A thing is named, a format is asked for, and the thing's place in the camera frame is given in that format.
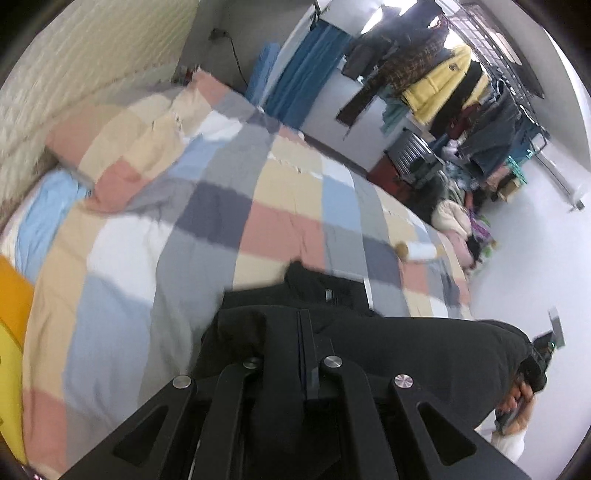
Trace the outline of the person right hand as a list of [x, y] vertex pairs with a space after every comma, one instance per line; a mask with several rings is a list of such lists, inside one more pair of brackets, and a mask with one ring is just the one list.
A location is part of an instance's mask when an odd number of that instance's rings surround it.
[[499, 429], [499, 432], [503, 435], [513, 435], [526, 430], [532, 418], [535, 404], [535, 393], [523, 376], [518, 374], [509, 392], [496, 407], [497, 413], [512, 418]]

